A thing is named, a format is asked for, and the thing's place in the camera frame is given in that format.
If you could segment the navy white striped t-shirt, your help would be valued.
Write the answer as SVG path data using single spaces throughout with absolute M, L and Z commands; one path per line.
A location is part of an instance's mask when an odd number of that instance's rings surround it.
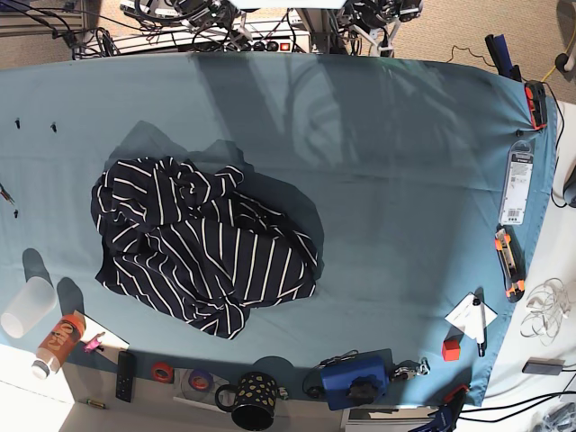
M 118 160 L 92 190 L 97 281 L 218 338 L 249 313 L 311 297 L 318 251 L 282 212 L 239 190 L 243 172 L 171 157 Z

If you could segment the teal table cloth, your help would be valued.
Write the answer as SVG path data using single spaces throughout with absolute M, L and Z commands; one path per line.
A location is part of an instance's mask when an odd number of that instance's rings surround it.
M 469 383 L 482 402 L 514 310 L 493 246 L 517 131 L 535 146 L 524 223 L 531 258 L 554 176 L 555 129 L 533 132 L 521 84 L 474 67 L 343 56 L 156 54 L 1 74 L 1 303 L 33 275 L 67 309 L 158 360 L 234 379 L 252 366 L 301 395 L 318 361 L 350 349 L 425 357 L 428 377 L 391 403 Z M 203 333 L 95 279 L 103 262 L 91 191 L 114 161 L 233 165 L 240 191 L 290 215 L 319 248 L 309 299 L 252 310 L 232 340 Z M 476 341 L 445 320 L 474 293 L 498 316 Z M 443 341 L 461 353 L 445 362 Z

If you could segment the white power strip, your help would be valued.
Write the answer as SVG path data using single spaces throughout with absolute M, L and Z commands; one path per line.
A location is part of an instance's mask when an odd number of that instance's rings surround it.
M 203 41 L 179 45 L 178 52 L 283 52 L 306 53 L 300 45 L 292 40 L 257 40 L 254 42 L 241 41 Z

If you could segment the blue box with knob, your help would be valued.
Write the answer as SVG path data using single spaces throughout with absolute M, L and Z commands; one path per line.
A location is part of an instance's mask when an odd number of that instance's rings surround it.
M 372 404 L 386 393 L 389 383 L 385 363 L 378 355 L 327 366 L 320 379 L 332 411 Z

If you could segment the purple tape roll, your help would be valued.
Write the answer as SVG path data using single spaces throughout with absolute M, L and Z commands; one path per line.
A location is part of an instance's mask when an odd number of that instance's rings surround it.
M 214 385 L 212 375 L 201 369 L 193 369 L 190 372 L 188 384 L 197 392 L 209 392 Z

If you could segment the black mug yellow pattern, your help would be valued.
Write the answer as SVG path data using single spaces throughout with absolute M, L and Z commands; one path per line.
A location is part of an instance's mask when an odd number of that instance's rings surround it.
M 274 424 L 278 394 L 274 377 L 249 372 L 236 384 L 220 386 L 214 401 L 218 409 L 230 414 L 236 426 L 246 431 L 265 431 Z

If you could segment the metal carabiner keys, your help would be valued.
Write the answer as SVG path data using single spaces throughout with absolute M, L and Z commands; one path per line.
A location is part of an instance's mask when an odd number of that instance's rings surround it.
M 428 360 L 422 357 L 418 362 L 404 362 L 389 374 L 393 383 L 409 381 L 418 376 L 426 376 L 430 373 Z

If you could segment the red tape roll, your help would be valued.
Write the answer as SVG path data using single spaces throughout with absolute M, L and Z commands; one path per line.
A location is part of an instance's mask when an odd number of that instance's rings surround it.
M 173 383 L 175 371 L 174 368 L 166 362 L 156 362 L 151 368 L 151 377 L 154 381 L 159 383 Z

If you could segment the white paper card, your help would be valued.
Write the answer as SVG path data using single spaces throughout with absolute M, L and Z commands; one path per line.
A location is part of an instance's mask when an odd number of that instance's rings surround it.
M 462 331 L 468 338 L 474 339 L 473 298 L 478 297 L 469 292 L 446 316 L 445 320 Z M 485 328 L 490 325 L 498 314 L 484 302 Z

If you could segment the red cube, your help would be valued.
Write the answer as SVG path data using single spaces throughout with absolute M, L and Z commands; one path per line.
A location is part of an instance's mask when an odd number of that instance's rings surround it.
M 457 361 L 460 357 L 461 348 L 459 341 L 455 338 L 449 338 L 443 341 L 441 355 L 445 362 Z

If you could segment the white black marker pen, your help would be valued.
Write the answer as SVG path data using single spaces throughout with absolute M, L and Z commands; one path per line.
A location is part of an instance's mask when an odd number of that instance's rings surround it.
M 485 313 L 484 304 L 479 297 L 474 297 L 472 300 L 473 311 L 473 324 L 474 324 L 474 339 L 477 345 L 479 357 L 485 357 Z

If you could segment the black remote control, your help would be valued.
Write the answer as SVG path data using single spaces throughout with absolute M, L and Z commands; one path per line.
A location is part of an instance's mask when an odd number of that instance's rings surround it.
M 136 357 L 128 351 L 120 351 L 116 372 L 115 396 L 120 401 L 131 403 L 136 374 Z

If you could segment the orange black utility knife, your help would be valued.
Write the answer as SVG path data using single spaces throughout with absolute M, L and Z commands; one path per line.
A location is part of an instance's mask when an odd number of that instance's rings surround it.
M 510 303 L 519 302 L 525 293 L 526 274 L 518 265 L 512 237 L 503 226 L 497 227 L 494 244 L 503 274 L 505 295 Z

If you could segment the grey blister package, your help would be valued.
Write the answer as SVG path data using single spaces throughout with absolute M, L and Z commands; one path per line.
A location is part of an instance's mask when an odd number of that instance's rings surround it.
M 533 165 L 534 152 L 528 141 L 519 140 L 511 146 L 499 208 L 500 225 L 523 223 Z

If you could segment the pink small figurine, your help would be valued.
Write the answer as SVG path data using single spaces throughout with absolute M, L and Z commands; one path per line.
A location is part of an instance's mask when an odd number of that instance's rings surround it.
M 95 350 L 103 351 L 104 349 L 102 348 L 102 338 L 104 337 L 104 335 L 105 335 L 104 332 L 97 333 L 90 340 L 85 342 L 84 352 L 90 354 Z

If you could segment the translucent plastic cup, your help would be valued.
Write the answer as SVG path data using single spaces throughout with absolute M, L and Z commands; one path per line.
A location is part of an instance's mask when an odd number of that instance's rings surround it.
M 1 326 L 11 338 L 22 338 L 55 308 L 56 302 L 53 286 L 41 277 L 31 277 L 1 314 Z

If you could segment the blue black clamp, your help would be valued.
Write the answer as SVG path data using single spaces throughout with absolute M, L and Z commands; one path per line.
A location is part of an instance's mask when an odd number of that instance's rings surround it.
M 522 82 L 519 66 L 512 64 L 505 36 L 503 34 L 489 34 L 484 40 L 498 74 L 502 77 Z

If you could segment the green yellow battery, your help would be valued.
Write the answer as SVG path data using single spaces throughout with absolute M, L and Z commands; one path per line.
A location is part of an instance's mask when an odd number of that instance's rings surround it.
M 85 401 L 85 404 L 92 407 L 92 408 L 97 408 L 99 410 L 106 410 L 107 407 L 103 402 L 97 401 L 97 400 L 91 400 L 91 399 L 87 399 Z

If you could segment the orange labelled bottle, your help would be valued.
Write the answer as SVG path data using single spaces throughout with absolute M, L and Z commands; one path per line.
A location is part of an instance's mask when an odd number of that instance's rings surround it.
M 76 314 L 63 316 L 37 348 L 35 360 L 31 365 L 32 374 L 40 380 L 56 374 L 85 330 L 84 320 Z

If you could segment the red black clamp tool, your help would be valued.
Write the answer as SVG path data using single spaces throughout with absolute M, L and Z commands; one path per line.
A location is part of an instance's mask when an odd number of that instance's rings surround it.
M 528 80 L 524 83 L 525 94 L 533 129 L 540 131 L 547 126 L 545 87 L 542 82 Z

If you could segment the grey flat device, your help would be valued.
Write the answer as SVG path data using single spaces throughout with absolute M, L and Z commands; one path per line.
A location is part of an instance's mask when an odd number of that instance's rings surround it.
M 522 368 L 522 373 L 557 376 L 563 371 L 563 367 L 563 360 L 529 358 Z

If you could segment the blue handled tool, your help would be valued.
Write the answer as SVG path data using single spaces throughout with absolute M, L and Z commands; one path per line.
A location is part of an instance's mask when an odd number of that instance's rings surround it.
M 455 388 L 444 398 L 445 404 L 439 407 L 434 413 L 429 414 L 431 420 L 427 424 L 413 428 L 410 432 L 454 431 L 456 421 L 465 404 L 468 391 L 469 387 L 466 384 Z

